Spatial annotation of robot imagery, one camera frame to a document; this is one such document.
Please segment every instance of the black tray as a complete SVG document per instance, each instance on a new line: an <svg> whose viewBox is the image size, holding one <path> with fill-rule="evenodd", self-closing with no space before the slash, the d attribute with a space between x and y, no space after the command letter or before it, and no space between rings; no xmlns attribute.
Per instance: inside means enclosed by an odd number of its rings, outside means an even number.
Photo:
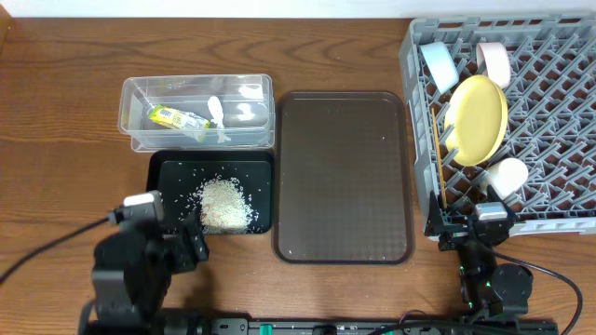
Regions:
<svg viewBox="0 0 596 335"><path fill-rule="evenodd" d="M196 192L201 182L215 178L216 173L222 179L238 178L245 199L251 194L252 209L259 212L259 217L252 220L246 233L268 231L273 219L274 159L265 151L160 151L153 154L147 191L161 192L166 213L164 225L173 228L180 217L188 215L192 206L186 208L189 204L186 195Z"/></svg>
<svg viewBox="0 0 596 335"><path fill-rule="evenodd" d="M294 92L280 119L278 256L292 263L406 261L413 214L400 99Z"/></svg>

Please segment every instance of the plastic bin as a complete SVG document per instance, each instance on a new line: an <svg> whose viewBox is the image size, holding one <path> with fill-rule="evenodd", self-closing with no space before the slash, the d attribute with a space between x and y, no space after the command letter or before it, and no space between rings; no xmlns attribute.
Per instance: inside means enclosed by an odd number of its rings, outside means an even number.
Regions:
<svg viewBox="0 0 596 335"><path fill-rule="evenodd" d="M213 96L222 104L225 129L212 125L202 130L200 140L193 131L163 127L148 117L157 105L163 105L211 120L207 101ZM118 128L131 136L131 147L136 152L270 148L275 141L271 78L266 74L129 78L122 87ZM218 131L229 141L218 141Z"/></svg>
<svg viewBox="0 0 596 335"><path fill-rule="evenodd" d="M414 173L424 218L430 191L440 194L430 107L437 111L440 143L452 128L443 118L454 92L441 95L420 45L442 41L460 82L477 71L476 44L501 42L511 64L508 129L489 163L520 158L528 181L505 201L521 222L512 235L596 234L596 19L590 14L418 19L400 48L401 78L413 122ZM486 165L461 167L455 151L442 155L450 211L446 221L471 213Z"/></svg>

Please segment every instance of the wooden table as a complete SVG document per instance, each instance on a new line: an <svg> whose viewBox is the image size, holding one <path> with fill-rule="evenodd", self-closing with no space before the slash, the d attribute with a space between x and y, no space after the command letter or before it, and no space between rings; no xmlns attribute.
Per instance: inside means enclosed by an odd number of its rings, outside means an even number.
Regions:
<svg viewBox="0 0 596 335"><path fill-rule="evenodd" d="M276 99L292 90L389 90L403 98L398 50L408 20L18 19L0 55L0 271L144 190L149 154L118 133L128 77L271 75ZM408 117L410 161L413 134ZM399 318L466 310L454 252L422 235L415 188L416 251L403 266L305 266L281 262L271 234L209 236L210 261L177 275L165 306L255 318ZM40 255L0 288L0 332L75 332L94 296L102 226ZM583 290L575 334L596 329L596 236L514 237L498 250L568 275ZM573 291L535 272L531 316L563 329Z"/></svg>

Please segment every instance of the white backdrop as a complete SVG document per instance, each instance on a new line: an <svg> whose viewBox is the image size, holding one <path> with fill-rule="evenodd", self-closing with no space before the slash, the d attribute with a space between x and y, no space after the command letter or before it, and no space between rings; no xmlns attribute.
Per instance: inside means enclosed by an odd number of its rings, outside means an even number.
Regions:
<svg viewBox="0 0 596 335"><path fill-rule="evenodd" d="M596 0L0 0L18 17L415 18L596 11Z"/></svg>

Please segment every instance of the plastic drying rack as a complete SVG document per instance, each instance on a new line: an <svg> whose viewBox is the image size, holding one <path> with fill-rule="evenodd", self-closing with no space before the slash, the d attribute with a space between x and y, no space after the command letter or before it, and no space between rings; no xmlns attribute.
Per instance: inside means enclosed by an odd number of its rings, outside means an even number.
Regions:
<svg viewBox="0 0 596 335"><path fill-rule="evenodd" d="M443 153L447 222L463 221L482 200L479 184L487 165L506 157L522 160L528 181L505 199L520 218L511 235L578 232L596 234L596 18L593 15L528 15L417 19L400 49L401 79L413 122L414 173L423 218L430 191L440 194L431 107L437 112ZM449 99L441 95L420 45L442 41L460 82L477 72L476 44L501 42L508 50L511 85L504 89L508 129L488 162L461 167L443 128Z"/></svg>

